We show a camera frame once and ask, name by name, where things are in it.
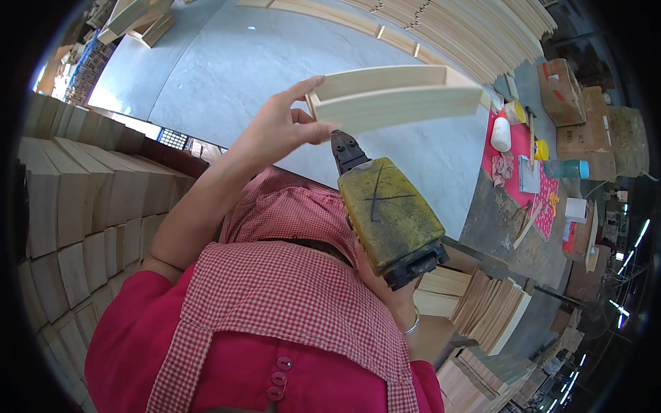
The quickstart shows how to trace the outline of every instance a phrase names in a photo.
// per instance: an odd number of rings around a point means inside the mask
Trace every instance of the hammer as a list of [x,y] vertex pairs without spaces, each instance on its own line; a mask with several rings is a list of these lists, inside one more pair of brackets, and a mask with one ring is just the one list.
[[537,115],[530,106],[526,106],[525,111],[528,113],[528,129],[530,129],[530,169],[535,170],[535,122],[533,120]]

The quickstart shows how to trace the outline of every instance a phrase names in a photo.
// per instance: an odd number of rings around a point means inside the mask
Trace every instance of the blue bottle lid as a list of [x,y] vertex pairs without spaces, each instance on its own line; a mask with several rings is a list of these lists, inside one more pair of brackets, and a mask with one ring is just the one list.
[[590,176],[590,166],[587,161],[578,162],[578,171],[581,179],[586,179]]

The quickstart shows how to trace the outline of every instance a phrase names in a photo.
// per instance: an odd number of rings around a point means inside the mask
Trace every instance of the teal water bottle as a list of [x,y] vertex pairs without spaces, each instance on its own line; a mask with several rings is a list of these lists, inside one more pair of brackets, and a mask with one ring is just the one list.
[[590,166],[587,161],[576,159],[546,161],[544,162],[544,175],[547,178],[585,179],[590,176]]

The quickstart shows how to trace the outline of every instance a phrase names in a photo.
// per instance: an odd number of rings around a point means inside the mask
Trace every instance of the silver bracelet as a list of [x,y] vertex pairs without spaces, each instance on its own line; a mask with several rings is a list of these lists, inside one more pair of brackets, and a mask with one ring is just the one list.
[[415,304],[413,305],[413,307],[415,307],[415,322],[413,323],[413,327],[411,327],[408,331],[404,333],[405,336],[411,334],[413,330],[415,330],[415,328],[418,326],[418,323],[420,322],[420,310],[418,310],[418,306]]

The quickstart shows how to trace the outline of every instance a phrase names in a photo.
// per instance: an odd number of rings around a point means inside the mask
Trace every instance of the person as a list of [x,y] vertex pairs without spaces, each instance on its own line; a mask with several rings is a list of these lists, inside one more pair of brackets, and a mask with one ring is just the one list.
[[323,81],[268,99],[165,218],[89,344],[100,413],[444,411],[415,283],[374,275],[337,191],[272,166],[338,127],[291,109]]

